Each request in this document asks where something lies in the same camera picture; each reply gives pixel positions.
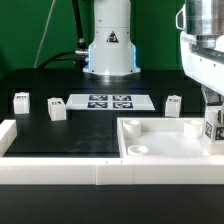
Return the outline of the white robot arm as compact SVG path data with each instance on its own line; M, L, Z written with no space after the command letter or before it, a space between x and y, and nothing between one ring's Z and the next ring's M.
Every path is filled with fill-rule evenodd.
M130 0L94 0L94 40L83 72L104 82L141 77L160 87L165 74L142 73L136 65L130 10ZM201 84L206 104L218 109L217 121L224 124L224 0L185 0L175 23L184 73Z

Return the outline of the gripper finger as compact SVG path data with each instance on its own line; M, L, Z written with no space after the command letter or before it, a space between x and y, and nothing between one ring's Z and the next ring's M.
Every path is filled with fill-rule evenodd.
M218 93L206 86L202 86L201 91L207 106L217 106L220 104L220 97Z
M218 122L224 125L224 104L222 104L221 109L218 111Z

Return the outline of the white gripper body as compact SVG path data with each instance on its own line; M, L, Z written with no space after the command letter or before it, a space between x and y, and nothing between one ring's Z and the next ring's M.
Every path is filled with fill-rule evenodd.
M196 37L182 31L180 49L187 76L224 96L224 35L216 39L215 49L198 48Z

